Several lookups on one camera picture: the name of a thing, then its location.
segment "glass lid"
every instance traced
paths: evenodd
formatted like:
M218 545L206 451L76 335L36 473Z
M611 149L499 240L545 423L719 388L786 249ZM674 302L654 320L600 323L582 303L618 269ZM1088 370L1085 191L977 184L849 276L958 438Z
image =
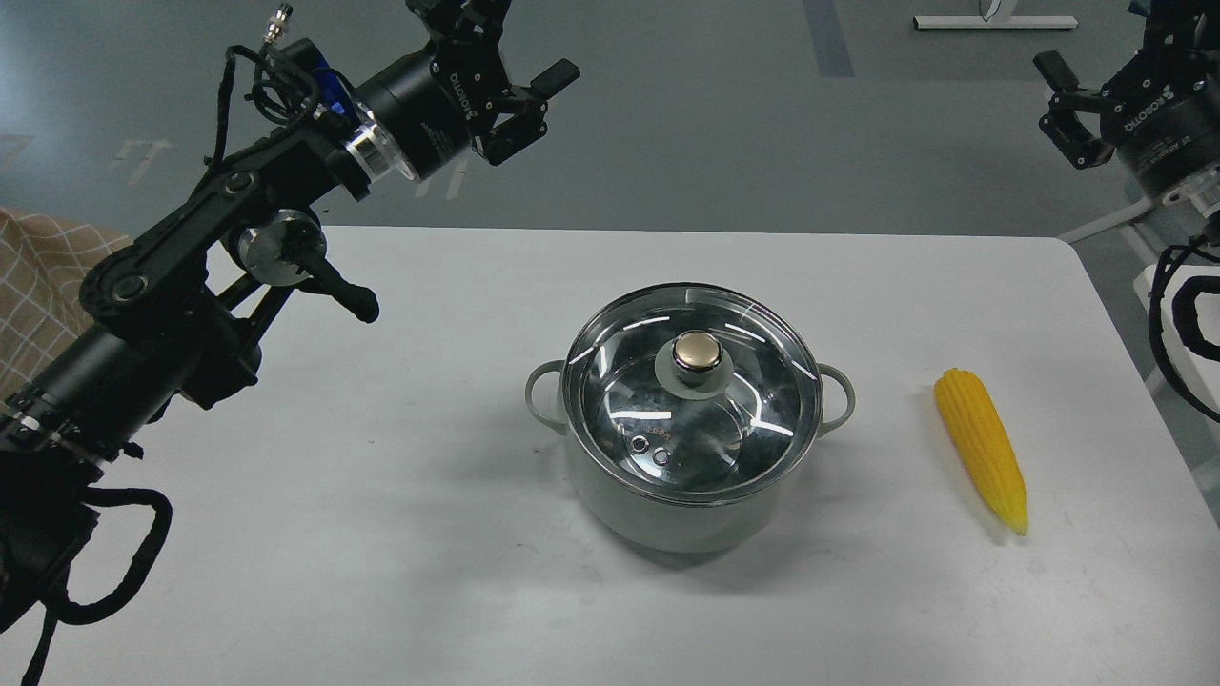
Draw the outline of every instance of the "glass lid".
M792 469L821 421L800 337L754 300L697 283L611 303L577 336L564 402L577 439L650 497L714 503Z

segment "yellow corn cob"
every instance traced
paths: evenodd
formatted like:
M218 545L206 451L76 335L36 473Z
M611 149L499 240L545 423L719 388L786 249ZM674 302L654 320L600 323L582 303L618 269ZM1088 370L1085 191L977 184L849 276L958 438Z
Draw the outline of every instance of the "yellow corn cob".
M983 382L969 371L950 369L936 382L936 404L983 502L1025 536L1030 529L1025 478Z

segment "gray floor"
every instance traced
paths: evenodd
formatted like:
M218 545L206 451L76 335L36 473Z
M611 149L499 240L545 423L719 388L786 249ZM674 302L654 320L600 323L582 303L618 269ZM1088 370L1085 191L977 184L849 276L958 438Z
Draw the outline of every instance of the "gray floor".
M1142 20L1113 0L1021 0L1019 15L1071 13L1080 28L911 26L977 5L518 2L510 73L528 81L560 56L583 71L550 133L498 168L471 157L427 186L387 179L364 203L336 193L317 209L333 223L1058 236L1128 204L1118 164L1077 172L1039 133L1046 87L1030 60L1060 50L1099 84L1138 48ZM131 233L161 218L210 153L224 48L255 44L273 6L0 4L0 204ZM295 9L290 38L314 39L357 83L425 42L401 2ZM234 143L267 129L237 107ZM1175 234L1180 222L1150 223ZM1147 374L1131 287L1143 262L1118 232L1077 248ZM1172 393L1158 402L1186 461L1210 459L1204 420Z

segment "gold knob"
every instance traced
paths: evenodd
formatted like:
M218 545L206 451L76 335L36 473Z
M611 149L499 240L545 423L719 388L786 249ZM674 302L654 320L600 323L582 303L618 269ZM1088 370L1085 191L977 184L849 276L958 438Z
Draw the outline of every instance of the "gold knob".
M673 361L687 371L711 371L720 364L720 342L706 331L687 331L673 342Z

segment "robotic arm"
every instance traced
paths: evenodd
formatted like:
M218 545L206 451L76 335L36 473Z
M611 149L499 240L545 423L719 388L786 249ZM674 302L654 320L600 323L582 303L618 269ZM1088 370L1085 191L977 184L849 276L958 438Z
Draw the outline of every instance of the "robotic arm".
M1190 200L1202 215L1198 237L1161 254L1149 293L1148 333L1169 385L1220 421L1220 413L1199 400L1170 364L1160 316L1169 281L1188 258L1220 262L1202 250L1204 244L1220 245L1220 2L1137 0L1128 11L1147 20L1143 45L1099 89L1082 88L1058 52L1033 59L1053 90L1039 127L1076 168L1103 165L1118 153L1154 201ZM1100 135L1081 123L1078 112L1099 115ZM1188 280L1174 298L1174 322L1190 350L1220 361L1220 347L1199 332L1196 300L1204 293L1220 294L1220 278Z
M120 453L142 455L132 437L173 395L209 409L254 385L259 341L293 292L377 319L372 291L326 260L315 200L338 186L359 200L394 170L422 181L467 145L499 165L547 133L548 100L580 70L560 60L528 85L510 83L499 52L509 4L406 0L428 43L357 87L309 40L279 48L288 5L261 50L227 51L206 173L181 208L87 276L81 303L93 327L0 405L0 631L39 601L54 627L104 619L135 594L165 541L170 504L155 491L93 483ZM226 156L238 57L255 63L248 99L278 127ZM205 284L216 243L245 271L218 294ZM262 286L254 312L235 317ZM96 524L93 508L123 504L152 507L152 530L115 592L72 603L68 565Z

